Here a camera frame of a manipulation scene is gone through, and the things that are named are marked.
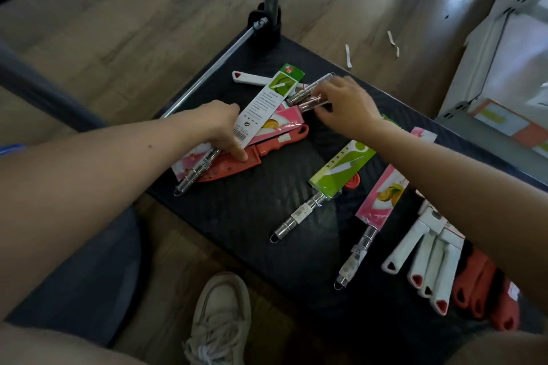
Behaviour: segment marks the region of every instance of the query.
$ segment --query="knife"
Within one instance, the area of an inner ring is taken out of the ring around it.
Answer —
[[[245,162],[236,160],[231,154],[219,156],[213,162],[212,166],[203,173],[202,177],[198,179],[198,182],[216,181],[217,179],[223,179],[227,176],[243,172],[251,167],[258,166],[262,163],[261,157],[266,156],[272,150],[278,150],[287,144],[303,140],[308,133],[309,127],[303,124],[274,139],[246,147],[245,152],[247,153],[247,160]]]

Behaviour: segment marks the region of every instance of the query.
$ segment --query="black tabletop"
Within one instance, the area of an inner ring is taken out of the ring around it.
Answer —
[[[345,69],[285,37],[266,51],[245,44],[178,111],[213,99],[237,103],[243,108],[259,89],[234,83],[231,72],[272,76],[284,63],[302,69],[306,73],[302,82],[308,84],[327,72],[349,75]],[[380,112],[405,130],[418,126],[435,132],[436,143],[548,190],[497,156],[366,82],[354,79],[371,94]],[[374,156],[360,170],[361,184],[357,189],[344,191],[315,210],[280,243],[269,242],[271,231],[312,196],[308,179],[348,142],[321,124],[313,112],[305,113],[305,121],[310,126],[309,136],[268,154],[260,166],[216,182],[195,184],[181,197],[173,196],[177,181],[168,170],[150,188],[150,193],[313,312],[334,333],[367,341],[368,356],[386,359],[387,355],[399,356],[404,352],[410,362],[440,363],[471,336],[489,329],[488,324],[469,320],[454,310],[446,317],[438,316],[428,301],[421,299],[408,284],[407,265],[397,276],[381,271],[382,261],[416,220],[420,199],[411,188],[398,202],[348,288],[343,291],[333,288],[339,268],[365,230],[365,225],[353,215],[387,167],[380,156]],[[533,310],[525,300],[522,304],[525,304],[522,311]],[[541,330],[536,314],[522,316],[526,316],[522,318],[524,326]]]

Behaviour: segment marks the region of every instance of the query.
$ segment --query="shoelace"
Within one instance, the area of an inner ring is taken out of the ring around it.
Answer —
[[[183,346],[188,361],[192,365],[230,365],[232,358],[228,359],[227,355],[239,341],[240,323],[217,316],[204,320],[201,326],[204,328],[202,332]]]

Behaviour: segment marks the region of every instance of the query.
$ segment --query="orange knife handle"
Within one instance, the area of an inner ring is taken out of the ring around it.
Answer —
[[[470,303],[470,296],[483,271],[488,258],[483,252],[474,248],[466,260],[466,268],[456,277],[453,283],[453,301],[456,306],[466,309]]]
[[[487,305],[487,297],[489,289],[493,283],[493,277],[497,271],[497,266],[490,260],[483,266],[483,270],[479,275],[476,287],[470,295],[469,309],[474,317],[483,319],[485,317],[485,306]]]
[[[303,124],[290,132],[275,137],[274,139],[257,144],[256,146],[259,151],[259,156],[263,157],[272,150],[278,150],[286,144],[296,143],[303,140],[306,136],[308,136],[308,131],[309,127]]]
[[[517,330],[519,327],[519,304],[517,300],[510,297],[510,286],[510,280],[505,277],[503,291],[500,293],[497,305],[491,313],[491,324],[495,329],[503,332]]]

